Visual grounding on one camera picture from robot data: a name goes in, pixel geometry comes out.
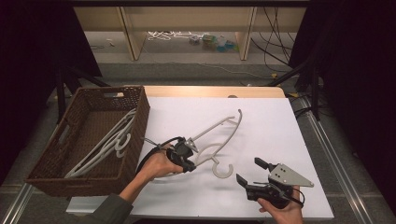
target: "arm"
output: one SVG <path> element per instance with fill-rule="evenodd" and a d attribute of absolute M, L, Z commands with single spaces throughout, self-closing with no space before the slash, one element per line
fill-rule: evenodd
<path fill-rule="evenodd" d="M 298 191 L 300 188 L 294 187 L 297 190 L 293 191 L 292 197 L 300 200 L 300 192 Z M 260 208 L 260 212 L 268 212 L 275 219 L 278 224 L 302 224 L 303 223 L 303 214 L 301 211 L 301 206 L 295 202 L 290 202 L 288 206 L 283 209 L 278 209 L 271 205 L 270 202 L 265 201 L 260 198 L 257 202 L 262 206 Z"/>
<path fill-rule="evenodd" d="M 142 170 L 120 195 L 112 194 L 107 197 L 91 215 L 85 216 L 79 223 L 123 223 L 133 209 L 132 203 L 150 180 L 169 173 L 181 172 L 183 168 L 169 161 L 165 151 L 160 150 L 145 162 Z"/>

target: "basket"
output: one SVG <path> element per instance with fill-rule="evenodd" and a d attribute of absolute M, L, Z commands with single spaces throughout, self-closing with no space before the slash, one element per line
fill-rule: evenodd
<path fill-rule="evenodd" d="M 112 152 L 87 174 L 64 178 L 134 108 L 124 156 Z M 55 197 L 120 193 L 135 176 L 148 119 L 149 101 L 142 86 L 78 89 L 26 183 Z"/>

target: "sleeve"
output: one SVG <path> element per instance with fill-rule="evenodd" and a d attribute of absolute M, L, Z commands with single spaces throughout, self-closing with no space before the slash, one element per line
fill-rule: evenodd
<path fill-rule="evenodd" d="M 92 213 L 83 217 L 78 224 L 123 223 L 134 207 L 117 194 L 110 194 Z"/>

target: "person's right hand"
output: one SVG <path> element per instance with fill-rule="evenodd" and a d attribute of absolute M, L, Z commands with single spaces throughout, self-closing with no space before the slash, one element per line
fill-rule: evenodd
<path fill-rule="evenodd" d="M 300 201 L 300 187 L 294 186 L 294 190 L 291 197 Z M 259 198 L 257 202 L 262 206 L 260 212 L 269 212 L 278 224 L 301 224 L 303 223 L 303 214 L 301 206 L 293 201 L 290 201 L 288 206 L 283 209 L 274 207 L 270 202 Z"/>

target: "white tabletop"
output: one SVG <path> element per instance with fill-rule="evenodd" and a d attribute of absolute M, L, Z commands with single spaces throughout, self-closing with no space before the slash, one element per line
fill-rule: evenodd
<path fill-rule="evenodd" d="M 156 179 L 150 182 L 134 202 L 133 216 L 157 218 L 260 219 L 260 206 L 247 200 L 246 191 L 235 174 L 253 181 L 268 182 L 268 170 L 254 163 L 259 157 L 269 163 L 284 163 L 311 180 L 313 188 L 301 188 L 305 196 L 305 219 L 333 218 L 317 172 L 286 98 L 207 98 L 149 97 L 151 106 L 146 137 L 156 143 L 176 136 L 186 138 L 228 116 L 243 118 L 230 142 L 218 154 L 219 170 L 233 165 L 233 174 L 219 179 L 212 173 L 212 161 L 192 173 Z M 222 142 L 232 130 L 225 123 L 195 141 L 198 148 Z M 140 160 L 153 148 L 143 145 Z M 106 197 L 74 197 L 66 212 L 92 213 Z"/>

